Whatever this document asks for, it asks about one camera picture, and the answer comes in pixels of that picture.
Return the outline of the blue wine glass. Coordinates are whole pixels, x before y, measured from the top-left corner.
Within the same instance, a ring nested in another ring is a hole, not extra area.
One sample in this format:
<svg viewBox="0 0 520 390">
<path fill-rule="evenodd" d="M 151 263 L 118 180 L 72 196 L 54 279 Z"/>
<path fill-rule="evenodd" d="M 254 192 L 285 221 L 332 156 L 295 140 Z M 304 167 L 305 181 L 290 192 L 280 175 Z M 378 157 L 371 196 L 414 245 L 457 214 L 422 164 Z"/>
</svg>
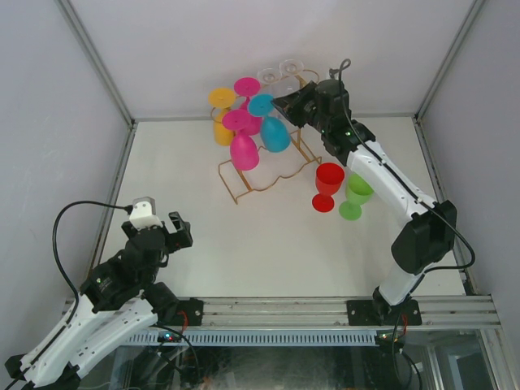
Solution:
<svg viewBox="0 0 520 390">
<path fill-rule="evenodd" d="M 258 94 L 251 98 L 248 112 L 261 119 L 260 136 L 264 147 L 271 153 L 285 151 L 291 143 L 291 137 L 285 124 L 271 114 L 275 110 L 273 97 L 270 94 Z"/>
</svg>

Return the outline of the red wine glass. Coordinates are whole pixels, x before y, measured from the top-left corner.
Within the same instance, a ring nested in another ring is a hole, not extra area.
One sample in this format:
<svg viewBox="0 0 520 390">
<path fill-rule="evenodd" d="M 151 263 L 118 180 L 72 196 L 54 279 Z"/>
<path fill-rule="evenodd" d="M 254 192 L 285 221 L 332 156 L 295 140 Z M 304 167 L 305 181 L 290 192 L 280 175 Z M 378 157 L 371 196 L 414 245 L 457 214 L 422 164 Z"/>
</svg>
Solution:
<svg viewBox="0 0 520 390">
<path fill-rule="evenodd" d="M 312 206 L 321 213 L 333 210 L 333 196 L 340 190 L 345 179 L 345 170 L 333 162 L 325 162 L 318 166 L 315 172 L 315 187 L 317 194 L 312 198 Z"/>
</svg>

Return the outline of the green wine glass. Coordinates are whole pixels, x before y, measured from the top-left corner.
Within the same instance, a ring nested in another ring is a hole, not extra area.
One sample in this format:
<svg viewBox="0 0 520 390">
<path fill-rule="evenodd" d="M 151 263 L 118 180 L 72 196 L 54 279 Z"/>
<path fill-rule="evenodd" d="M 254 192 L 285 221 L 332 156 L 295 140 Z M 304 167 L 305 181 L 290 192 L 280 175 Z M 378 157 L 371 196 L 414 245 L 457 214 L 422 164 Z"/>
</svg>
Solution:
<svg viewBox="0 0 520 390">
<path fill-rule="evenodd" d="M 373 188 L 358 174 L 351 173 L 345 187 L 346 200 L 340 204 L 339 214 L 343 219 L 355 221 L 362 215 L 362 206 L 374 194 Z"/>
</svg>

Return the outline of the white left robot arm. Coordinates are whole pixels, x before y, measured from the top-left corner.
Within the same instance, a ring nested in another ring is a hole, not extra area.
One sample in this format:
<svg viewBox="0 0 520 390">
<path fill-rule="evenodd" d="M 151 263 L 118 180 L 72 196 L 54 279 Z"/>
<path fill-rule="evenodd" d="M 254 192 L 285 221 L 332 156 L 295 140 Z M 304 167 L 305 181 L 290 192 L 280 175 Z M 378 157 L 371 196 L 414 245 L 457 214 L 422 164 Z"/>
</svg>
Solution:
<svg viewBox="0 0 520 390">
<path fill-rule="evenodd" d="M 163 221 L 128 221 L 123 249 L 96 266 L 81 285 L 69 311 L 32 351 L 11 356 L 5 367 L 27 389 L 76 389 L 90 370 L 132 334 L 156 323 L 175 321 L 179 300 L 158 271 L 171 254 L 193 244 L 191 224 L 177 212 Z"/>
</svg>

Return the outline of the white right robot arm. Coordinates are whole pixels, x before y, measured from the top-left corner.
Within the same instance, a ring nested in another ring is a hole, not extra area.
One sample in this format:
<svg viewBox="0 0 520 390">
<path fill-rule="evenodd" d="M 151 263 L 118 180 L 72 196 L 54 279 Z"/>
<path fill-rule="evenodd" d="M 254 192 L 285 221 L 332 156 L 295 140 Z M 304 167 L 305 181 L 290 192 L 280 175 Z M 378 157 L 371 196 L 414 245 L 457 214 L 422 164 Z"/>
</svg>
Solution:
<svg viewBox="0 0 520 390">
<path fill-rule="evenodd" d="M 384 153 L 375 135 L 352 119 L 349 94 L 339 80 L 310 82 L 271 105 L 292 125 L 319 132 L 326 151 L 358 174 L 391 208 L 401 231 L 392 243 L 394 264 L 372 296 L 375 318 L 394 323 L 424 275 L 453 250 L 457 209 L 425 194 Z"/>
</svg>

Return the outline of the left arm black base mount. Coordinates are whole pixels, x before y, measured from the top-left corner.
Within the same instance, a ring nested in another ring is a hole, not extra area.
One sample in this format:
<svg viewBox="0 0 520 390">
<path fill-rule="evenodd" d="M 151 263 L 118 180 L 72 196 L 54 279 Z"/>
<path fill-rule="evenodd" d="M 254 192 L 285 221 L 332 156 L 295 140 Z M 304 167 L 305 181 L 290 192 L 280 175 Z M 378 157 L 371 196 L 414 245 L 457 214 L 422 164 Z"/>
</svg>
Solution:
<svg viewBox="0 0 520 390">
<path fill-rule="evenodd" d="M 198 327 L 202 325 L 204 314 L 204 301 L 189 298 L 180 300 L 175 312 L 175 317 L 170 321 L 173 326 L 193 326 Z"/>
</svg>

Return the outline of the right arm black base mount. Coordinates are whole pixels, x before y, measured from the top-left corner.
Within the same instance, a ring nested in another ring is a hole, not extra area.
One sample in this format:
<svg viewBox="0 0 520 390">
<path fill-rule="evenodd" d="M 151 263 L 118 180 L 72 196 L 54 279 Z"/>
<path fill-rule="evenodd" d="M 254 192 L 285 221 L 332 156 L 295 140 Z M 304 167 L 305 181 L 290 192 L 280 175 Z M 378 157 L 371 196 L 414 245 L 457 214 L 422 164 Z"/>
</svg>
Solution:
<svg viewBox="0 0 520 390">
<path fill-rule="evenodd" d="M 384 300 L 356 299 L 346 301 L 350 326 L 390 326 L 405 319 L 411 326 L 423 324 L 418 302 L 406 298 L 401 304 L 391 306 Z"/>
</svg>

